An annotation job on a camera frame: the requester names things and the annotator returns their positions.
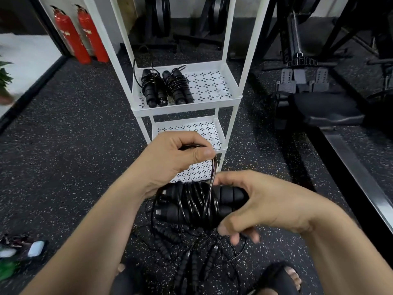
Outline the person's right hand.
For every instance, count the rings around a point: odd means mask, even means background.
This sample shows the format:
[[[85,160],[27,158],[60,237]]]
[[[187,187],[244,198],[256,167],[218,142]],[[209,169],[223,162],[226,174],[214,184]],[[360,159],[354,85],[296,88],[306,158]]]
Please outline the person's right hand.
[[[226,216],[217,227],[221,236],[229,236],[233,245],[239,243],[240,233],[260,242],[256,226],[283,228],[293,233],[312,229],[311,220],[317,214],[323,198],[306,188],[252,170],[247,176],[247,203]]]

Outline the person's left hand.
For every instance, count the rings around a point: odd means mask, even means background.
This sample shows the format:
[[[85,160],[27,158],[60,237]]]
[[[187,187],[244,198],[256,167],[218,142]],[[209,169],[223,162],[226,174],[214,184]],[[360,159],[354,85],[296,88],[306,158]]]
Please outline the person's left hand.
[[[157,135],[129,168],[137,185],[143,187],[144,197],[152,196],[191,166],[180,165],[180,151],[191,147],[213,148],[195,131],[167,131]]]

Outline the black jump rope half wound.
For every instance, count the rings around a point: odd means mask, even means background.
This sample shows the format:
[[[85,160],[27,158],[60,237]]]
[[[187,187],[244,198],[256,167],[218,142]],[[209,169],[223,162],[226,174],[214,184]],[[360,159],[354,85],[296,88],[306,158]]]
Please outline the black jump rope half wound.
[[[213,229],[229,214],[249,200],[245,189],[232,185],[214,185],[217,156],[211,160],[208,181],[177,181],[158,189],[153,201],[150,223],[160,221],[173,225]]]

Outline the person's right forearm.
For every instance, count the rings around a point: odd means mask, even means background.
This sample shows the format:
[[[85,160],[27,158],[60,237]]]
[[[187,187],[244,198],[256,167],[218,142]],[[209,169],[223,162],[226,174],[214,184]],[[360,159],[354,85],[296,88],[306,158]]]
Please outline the person's right forearm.
[[[393,269],[343,209],[324,198],[299,207],[325,295],[393,295]]]

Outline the person's left forearm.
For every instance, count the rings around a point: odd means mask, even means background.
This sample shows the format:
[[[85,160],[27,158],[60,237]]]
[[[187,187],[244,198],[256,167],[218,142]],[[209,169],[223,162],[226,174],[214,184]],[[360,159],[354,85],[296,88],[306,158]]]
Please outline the person's left forearm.
[[[19,295],[109,295],[140,205],[160,186],[119,177]]]

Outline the white metal shelf cart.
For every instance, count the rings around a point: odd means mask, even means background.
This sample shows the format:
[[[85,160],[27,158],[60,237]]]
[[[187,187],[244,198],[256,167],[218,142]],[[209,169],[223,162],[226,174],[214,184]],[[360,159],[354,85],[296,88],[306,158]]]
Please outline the white metal shelf cart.
[[[169,104],[167,106],[149,108],[146,98],[142,94],[142,88],[138,85],[138,83],[141,83],[143,68],[139,68],[137,65],[133,67],[136,78],[134,78],[132,86],[130,86],[112,46],[95,0],[84,0],[128,99],[132,113],[147,143],[150,143],[152,139],[164,131],[196,131],[207,139],[214,147],[216,153],[219,154],[220,157],[217,159],[215,166],[217,172],[221,171],[269,1],[260,1],[239,83],[236,82],[227,64],[229,40],[236,4],[236,0],[230,0],[221,60],[180,63],[155,68],[160,74],[165,70],[171,71],[173,68],[179,68],[182,74],[189,80],[189,88],[193,95],[194,103],[174,104],[173,98],[169,96]]]

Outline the black rowing machine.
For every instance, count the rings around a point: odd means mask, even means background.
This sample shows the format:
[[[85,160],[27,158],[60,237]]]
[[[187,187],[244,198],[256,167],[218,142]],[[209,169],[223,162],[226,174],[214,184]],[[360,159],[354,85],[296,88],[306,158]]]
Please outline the black rowing machine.
[[[269,0],[263,22],[262,54],[279,35],[283,67],[272,94],[274,126],[286,133],[306,132],[328,172],[341,191],[361,228],[372,238],[393,239],[393,201],[344,139],[343,129],[364,124],[365,105],[348,90],[329,83],[336,63],[327,45],[321,55],[307,56],[299,36],[299,24],[314,12],[320,0]]]

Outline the black sandal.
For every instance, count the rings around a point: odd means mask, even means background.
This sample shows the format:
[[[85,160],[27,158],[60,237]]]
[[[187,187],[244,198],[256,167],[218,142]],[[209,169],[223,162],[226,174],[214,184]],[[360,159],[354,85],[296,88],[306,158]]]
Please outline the black sandal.
[[[287,272],[296,268],[287,261],[279,261],[270,264],[262,273],[256,287],[247,295],[259,295],[261,291],[272,290],[277,295],[301,295],[301,283],[297,287],[296,282]]]
[[[120,263],[109,295],[145,295],[145,278],[140,267]]]

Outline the black weight plate rack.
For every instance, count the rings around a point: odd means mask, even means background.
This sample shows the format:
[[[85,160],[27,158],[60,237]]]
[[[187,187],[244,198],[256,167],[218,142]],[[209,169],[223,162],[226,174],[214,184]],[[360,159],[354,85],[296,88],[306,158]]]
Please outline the black weight plate rack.
[[[176,42],[186,40],[194,45],[210,44],[221,50],[224,38],[219,35],[226,29],[230,0],[205,0],[202,13],[190,34],[174,33]]]
[[[147,49],[168,49],[177,52],[170,39],[171,12],[169,0],[145,0],[145,15],[136,20],[134,46]]]

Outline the red fire extinguisher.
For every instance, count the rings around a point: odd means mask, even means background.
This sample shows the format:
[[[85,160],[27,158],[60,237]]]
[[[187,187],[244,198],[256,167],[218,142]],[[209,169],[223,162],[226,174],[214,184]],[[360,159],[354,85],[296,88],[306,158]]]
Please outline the red fire extinguisher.
[[[55,23],[62,33],[63,37],[67,40],[75,57],[81,64],[90,64],[91,57],[88,54],[86,47],[82,43],[81,37],[77,32],[71,18],[56,6],[51,5]]]
[[[99,62],[108,63],[110,61],[107,51],[101,41],[98,31],[95,27],[94,21],[88,11],[81,5],[74,4],[77,8],[77,18],[88,38],[94,55]]]

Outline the white earbud case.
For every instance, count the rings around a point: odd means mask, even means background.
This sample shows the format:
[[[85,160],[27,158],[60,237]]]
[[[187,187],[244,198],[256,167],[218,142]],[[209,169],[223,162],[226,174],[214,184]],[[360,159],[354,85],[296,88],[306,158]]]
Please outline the white earbud case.
[[[40,241],[33,242],[28,250],[27,257],[34,258],[40,256],[45,246],[46,246],[45,241],[40,240]]]

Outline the green potted plant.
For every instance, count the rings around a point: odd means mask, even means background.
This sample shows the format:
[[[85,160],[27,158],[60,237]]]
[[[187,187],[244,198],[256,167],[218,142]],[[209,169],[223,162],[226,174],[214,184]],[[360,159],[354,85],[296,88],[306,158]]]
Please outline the green potted plant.
[[[12,83],[13,80],[5,68],[5,66],[10,64],[12,63],[2,61],[0,59],[0,106],[6,106],[14,103],[13,96],[7,90],[7,85]]]

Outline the green plastic item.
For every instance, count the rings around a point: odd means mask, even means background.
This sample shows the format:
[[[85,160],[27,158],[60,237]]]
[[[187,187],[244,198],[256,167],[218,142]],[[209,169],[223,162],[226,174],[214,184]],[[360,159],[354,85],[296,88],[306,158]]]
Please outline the green plastic item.
[[[0,282],[12,277],[18,267],[19,263],[16,261],[0,259]]]

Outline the black gym machine frame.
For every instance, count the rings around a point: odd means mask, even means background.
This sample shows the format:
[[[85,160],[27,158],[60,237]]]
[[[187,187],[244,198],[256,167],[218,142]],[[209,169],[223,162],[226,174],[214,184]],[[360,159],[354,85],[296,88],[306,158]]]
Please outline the black gym machine frame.
[[[382,90],[366,97],[371,102],[393,102],[393,0],[348,0],[341,15],[333,21],[321,53],[325,62],[349,40],[354,40],[375,56],[369,66],[380,66]]]

